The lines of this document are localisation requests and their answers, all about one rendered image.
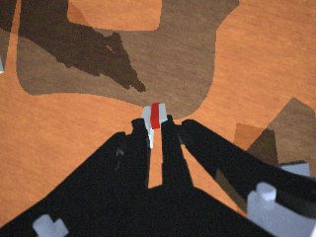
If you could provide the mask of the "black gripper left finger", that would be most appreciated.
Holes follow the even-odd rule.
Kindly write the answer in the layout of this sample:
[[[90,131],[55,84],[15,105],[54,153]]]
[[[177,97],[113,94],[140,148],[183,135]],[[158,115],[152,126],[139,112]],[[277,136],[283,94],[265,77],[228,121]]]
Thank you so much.
[[[46,197],[0,228],[0,237],[125,237],[134,188],[148,188],[151,108],[113,134]],[[117,154],[118,153],[118,154]],[[92,211],[91,211],[92,210]]]

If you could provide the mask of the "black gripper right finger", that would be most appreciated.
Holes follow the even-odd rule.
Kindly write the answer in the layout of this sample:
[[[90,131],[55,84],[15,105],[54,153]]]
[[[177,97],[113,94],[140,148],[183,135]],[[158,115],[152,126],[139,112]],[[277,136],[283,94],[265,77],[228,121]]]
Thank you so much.
[[[159,104],[164,237],[207,237],[181,145],[233,202],[276,237],[316,237],[316,182],[264,163],[194,119],[174,124]]]

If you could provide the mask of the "red peg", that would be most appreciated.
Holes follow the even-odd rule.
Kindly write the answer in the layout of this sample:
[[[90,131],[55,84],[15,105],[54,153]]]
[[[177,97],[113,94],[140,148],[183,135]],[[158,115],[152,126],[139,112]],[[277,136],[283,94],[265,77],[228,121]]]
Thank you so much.
[[[150,122],[151,122],[152,129],[160,128],[160,123],[159,123],[159,104],[160,103],[152,104],[151,117],[150,117]]]

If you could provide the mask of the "grey sloped panel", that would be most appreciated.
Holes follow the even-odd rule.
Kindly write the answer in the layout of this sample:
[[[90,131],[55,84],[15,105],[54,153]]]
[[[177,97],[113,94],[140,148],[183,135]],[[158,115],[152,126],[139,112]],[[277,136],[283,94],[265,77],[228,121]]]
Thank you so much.
[[[304,163],[296,163],[296,164],[287,164],[287,165],[279,165],[275,166],[281,169],[284,169],[286,171],[289,171],[291,173],[297,174],[302,177],[307,177],[308,179],[314,180],[316,182],[316,178],[313,177],[308,177],[310,176],[309,173],[309,164],[304,162]]]

